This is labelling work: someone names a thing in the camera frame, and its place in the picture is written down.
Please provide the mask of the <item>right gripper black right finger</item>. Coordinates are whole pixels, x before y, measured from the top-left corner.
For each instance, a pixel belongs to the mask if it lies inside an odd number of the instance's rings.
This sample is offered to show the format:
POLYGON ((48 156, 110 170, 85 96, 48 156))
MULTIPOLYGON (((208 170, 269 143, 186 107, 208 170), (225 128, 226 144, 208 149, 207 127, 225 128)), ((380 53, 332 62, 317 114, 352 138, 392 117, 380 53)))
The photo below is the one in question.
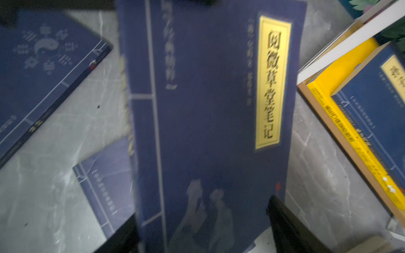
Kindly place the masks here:
POLYGON ((277 196, 270 198, 266 213, 278 253, 331 252, 277 196))

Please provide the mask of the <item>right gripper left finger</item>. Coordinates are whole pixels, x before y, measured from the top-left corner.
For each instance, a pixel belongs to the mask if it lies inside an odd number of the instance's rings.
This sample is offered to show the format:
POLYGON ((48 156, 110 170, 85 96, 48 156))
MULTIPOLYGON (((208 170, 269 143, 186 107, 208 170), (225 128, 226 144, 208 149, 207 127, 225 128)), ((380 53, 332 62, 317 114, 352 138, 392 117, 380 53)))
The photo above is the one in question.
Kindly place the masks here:
POLYGON ((139 233, 133 214, 95 253, 138 253, 139 233))

